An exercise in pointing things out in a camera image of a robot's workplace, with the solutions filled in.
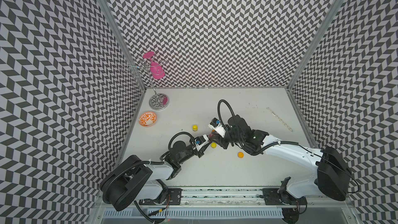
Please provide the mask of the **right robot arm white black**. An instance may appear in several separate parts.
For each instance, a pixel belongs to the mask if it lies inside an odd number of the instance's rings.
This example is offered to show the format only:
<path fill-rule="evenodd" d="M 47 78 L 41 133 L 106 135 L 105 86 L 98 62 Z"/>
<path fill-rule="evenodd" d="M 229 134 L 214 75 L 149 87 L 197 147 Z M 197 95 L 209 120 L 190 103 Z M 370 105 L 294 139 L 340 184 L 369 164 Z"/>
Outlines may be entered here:
<path fill-rule="evenodd" d="M 336 149 L 304 147 L 265 131 L 252 130 L 239 115 L 231 117 L 227 124 L 214 118 L 209 127 L 212 129 L 210 139 L 223 149 L 237 145 L 251 156 L 275 156 L 309 170 L 309 174 L 301 177 L 286 177 L 274 192 L 267 190 L 263 194 L 266 203 L 301 205 L 306 196 L 321 195 L 336 201 L 346 200 L 352 172 Z"/>

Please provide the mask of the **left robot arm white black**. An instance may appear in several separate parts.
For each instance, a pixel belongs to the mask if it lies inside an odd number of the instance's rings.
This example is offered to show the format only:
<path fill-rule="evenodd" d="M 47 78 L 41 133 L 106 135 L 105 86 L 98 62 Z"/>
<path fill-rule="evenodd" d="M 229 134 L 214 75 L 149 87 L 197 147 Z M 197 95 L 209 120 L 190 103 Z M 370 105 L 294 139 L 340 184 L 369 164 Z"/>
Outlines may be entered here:
<path fill-rule="evenodd" d="M 100 183 L 102 200 L 122 211 L 134 201 L 150 205 L 166 205 L 177 197 L 177 190 L 164 182 L 175 178 L 182 164 L 202 157 L 210 142 L 203 136 L 186 146 L 178 141 L 161 157 L 160 162 L 143 161 L 131 155 Z"/>

